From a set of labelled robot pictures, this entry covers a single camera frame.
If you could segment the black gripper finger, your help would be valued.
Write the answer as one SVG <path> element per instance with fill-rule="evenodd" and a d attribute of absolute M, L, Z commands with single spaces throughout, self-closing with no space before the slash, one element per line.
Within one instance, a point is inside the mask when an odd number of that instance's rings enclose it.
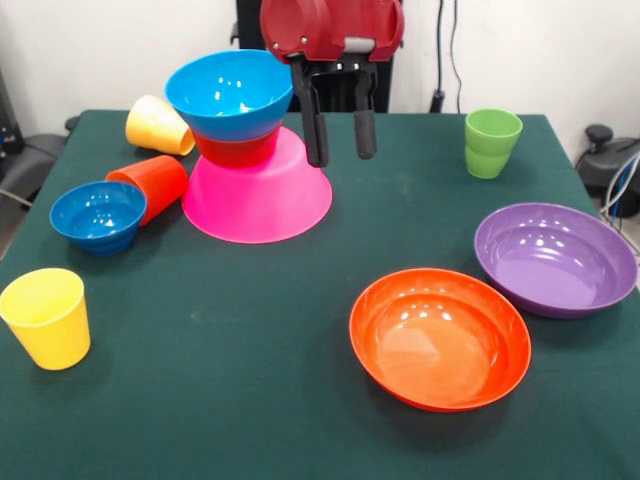
<path fill-rule="evenodd" d="M 342 58 L 343 71 L 355 77 L 354 131 L 356 151 L 368 160 L 377 153 L 374 119 L 374 93 L 377 87 L 377 67 L 367 58 Z"/>
<path fill-rule="evenodd" d="M 329 164 L 327 129 L 320 110 L 319 94 L 313 85 L 313 79 L 324 73 L 324 67 L 302 54 L 291 56 L 289 61 L 295 94 L 300 104 L 308 162 L 313 167 L 326 167 Z"/>

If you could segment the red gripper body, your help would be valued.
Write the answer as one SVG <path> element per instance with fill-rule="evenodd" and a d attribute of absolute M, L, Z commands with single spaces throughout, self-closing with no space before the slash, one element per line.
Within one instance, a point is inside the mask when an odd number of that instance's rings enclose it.
<path fill-rule="evenodd" d="M 295 57 L 336 62 L 346 55 L 387 61 L 405 29 L 402 4 L 392 0 L 263 1 L 259 19 L 266 47 L 283 63 Z"/>

